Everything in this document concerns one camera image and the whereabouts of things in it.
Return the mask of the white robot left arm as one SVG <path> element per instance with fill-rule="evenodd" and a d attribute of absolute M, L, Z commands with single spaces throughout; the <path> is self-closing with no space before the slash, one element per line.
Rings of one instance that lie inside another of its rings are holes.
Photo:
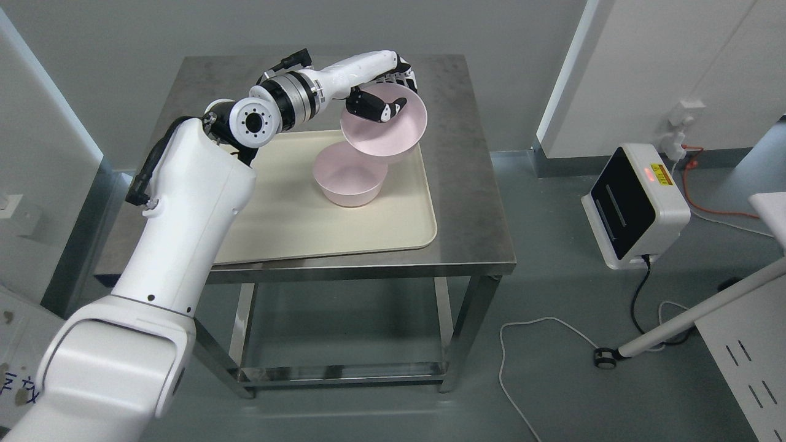
<path fill-rule="evenodd" d="M 155 143 L 126 201 L 146 224 L 111 293 L 79 308 L 45 351 L 34 404 L 5 441 L 137 441 L 171 406 L 193 354 L 200 294 L 252 196 L 252 161 L 275 135 L 322 109 L 303 48 L 248 97 L 183 115 Z"/>

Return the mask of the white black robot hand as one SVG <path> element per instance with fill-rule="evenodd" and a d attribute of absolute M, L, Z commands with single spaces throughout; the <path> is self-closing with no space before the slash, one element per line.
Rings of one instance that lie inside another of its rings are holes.
<path fill-rule="evenodd" d="M 343 99 L 347 112 L 376 123 L 387 123 L 395 118 L 407 105 L 407 99 L 398 97 L 385 101 L 363 90 L 365 85 L 392 83 L 418 92 L 411 64 L 392 50 L 357 54 L 307 76 L 315 80 L 325 100 Z"/>

